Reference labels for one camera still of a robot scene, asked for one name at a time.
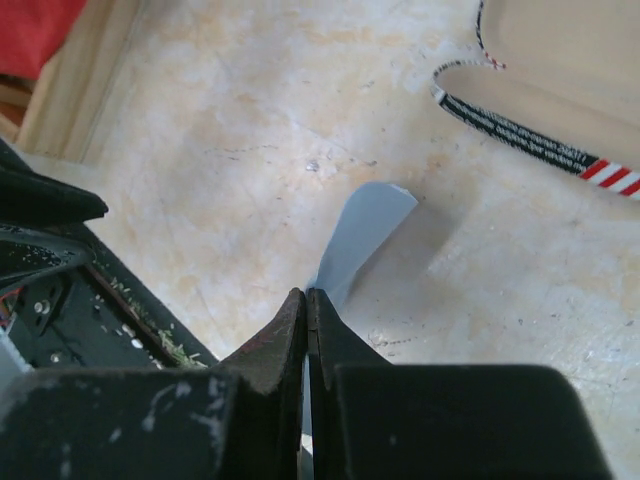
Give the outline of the light blue cleaning cloth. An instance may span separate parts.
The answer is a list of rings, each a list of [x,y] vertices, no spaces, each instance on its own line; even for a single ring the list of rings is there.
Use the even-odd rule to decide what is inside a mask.
[[[345,303],[358,271],[417,206],[397,185],[369,182],[347,199],[305,293],[321,289],[335,309]]]

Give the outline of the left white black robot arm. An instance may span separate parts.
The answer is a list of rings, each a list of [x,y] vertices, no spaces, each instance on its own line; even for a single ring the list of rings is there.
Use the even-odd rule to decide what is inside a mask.
[[[40,175],[1,141],[1,222],[35,228],[102,218],[106,203],[96,194]]]

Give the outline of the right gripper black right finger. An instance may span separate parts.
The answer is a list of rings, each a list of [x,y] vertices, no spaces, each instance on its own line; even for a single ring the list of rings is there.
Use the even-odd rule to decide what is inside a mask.
[[[390,478],[397,370],[342,321],[326,292],[312,289],[307,300],[315,477]]]

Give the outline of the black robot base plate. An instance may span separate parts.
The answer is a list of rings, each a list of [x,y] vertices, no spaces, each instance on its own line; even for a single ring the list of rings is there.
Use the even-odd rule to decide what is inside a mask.
[[[1,345],[20,370],[218,362],[83,224],[2,223]]]

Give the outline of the red tank top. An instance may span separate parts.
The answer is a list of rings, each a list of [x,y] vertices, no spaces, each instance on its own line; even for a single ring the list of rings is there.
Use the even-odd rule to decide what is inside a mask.
[[[85,0],[1,0],[1,73],[36,79],[85,5]]]

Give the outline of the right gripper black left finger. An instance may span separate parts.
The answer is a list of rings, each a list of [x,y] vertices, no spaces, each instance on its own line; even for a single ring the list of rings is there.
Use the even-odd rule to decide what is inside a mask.
[[[296,479],[302,429],[306,299],[294,288],[274,318],[222,361],[239,378],[225,479]]]

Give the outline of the newspaper print glasses case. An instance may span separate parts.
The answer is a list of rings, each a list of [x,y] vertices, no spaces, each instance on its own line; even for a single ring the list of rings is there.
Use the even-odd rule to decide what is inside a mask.
[[[639,198],[639,4],[482,1],[482,58],[433,73],[447,113],[590,184]]]

